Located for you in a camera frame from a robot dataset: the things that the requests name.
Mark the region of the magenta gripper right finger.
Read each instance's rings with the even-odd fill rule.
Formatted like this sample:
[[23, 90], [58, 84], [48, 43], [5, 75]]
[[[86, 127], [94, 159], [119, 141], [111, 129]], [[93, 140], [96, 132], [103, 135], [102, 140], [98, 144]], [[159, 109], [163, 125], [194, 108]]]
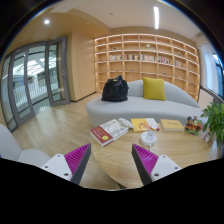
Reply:
[[143, 185], [148, 185], [181, 169], [167, 155], [158, 156], [136, 144], [132, 145], [132, 156]]

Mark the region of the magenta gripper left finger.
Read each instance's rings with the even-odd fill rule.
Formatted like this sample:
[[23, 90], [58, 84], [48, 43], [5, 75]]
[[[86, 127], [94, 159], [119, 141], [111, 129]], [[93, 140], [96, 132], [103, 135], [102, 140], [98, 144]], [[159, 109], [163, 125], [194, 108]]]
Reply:
[[78, 185], [91, 154], [91, 144], [83, 145], [66, 155], [56, 154], [42, 169]]

